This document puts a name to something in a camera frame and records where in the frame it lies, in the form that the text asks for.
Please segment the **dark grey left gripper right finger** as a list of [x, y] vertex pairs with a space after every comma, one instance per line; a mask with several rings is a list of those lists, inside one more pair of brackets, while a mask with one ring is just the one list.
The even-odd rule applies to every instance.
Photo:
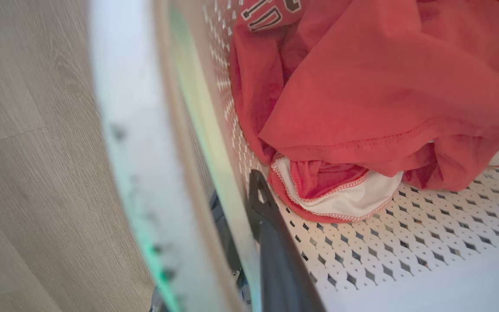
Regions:
[[326, 312], [265, 176], [249, 174], [248, 218], [260, 246], [262, 312]]

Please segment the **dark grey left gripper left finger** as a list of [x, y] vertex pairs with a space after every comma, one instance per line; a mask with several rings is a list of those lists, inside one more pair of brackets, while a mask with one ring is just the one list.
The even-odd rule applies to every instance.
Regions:
[[[250, 290], [248, 287], [247, 278], [244, 275], [242, 264], [234, 245], [234, 240], [230, 232], [230, 228], [224, 215], [220, 199], [216, 192], [212, 194], [209, 206], [214, 218], [214, 223], [219, 233], [223, 251], [227, 257], [228, 265], [230, 266], [231, 275], [234, 277], [237, 286], [238, 294], [241, 296], [242, 302], [246, 304], [247, 311], [249, 312]], [[152, 293], [149, 312], [169, 312], [164, 300], [162, 299], [158, 287], [155, 287]]]

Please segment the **white perforated plastic laundry basket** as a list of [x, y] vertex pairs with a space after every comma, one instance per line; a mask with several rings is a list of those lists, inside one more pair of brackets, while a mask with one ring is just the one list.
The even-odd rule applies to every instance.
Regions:
[[[217, 193], [262, 312], [251, 170], [230, 38], [243, 0], [89, 0], [94, 89], [137, 247], [169, 312], [248, 312], [209, 206]], [[325, 312], [499, 312], [499, 169], [460, 192], [401, 185], [368, 219], [306, 221], [273, 194]]]

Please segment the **white garment with red trim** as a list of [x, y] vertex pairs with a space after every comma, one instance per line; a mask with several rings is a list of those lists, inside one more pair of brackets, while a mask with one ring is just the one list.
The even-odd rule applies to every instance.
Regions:
[[335, 168], [327, 169], [327, 189], [311, 198], [299, 194], [290, 160], [273, 153], [266, 156], [273, 191], [289, 211], [315, 222], [350, 223], [367, 219], [388, 205], [402, 182], [403, 172], [385, 176], [368, 169], [356, 169], [343, 180]]

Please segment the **red printed t-shirt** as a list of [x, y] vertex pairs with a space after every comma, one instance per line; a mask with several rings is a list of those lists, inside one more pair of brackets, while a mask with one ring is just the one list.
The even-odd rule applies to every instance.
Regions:
[[304, 198], [327, 169], [403, 172], [465, 189], [499, 169], [499, 0], [244, 0], [230, 44], [234, 108]]

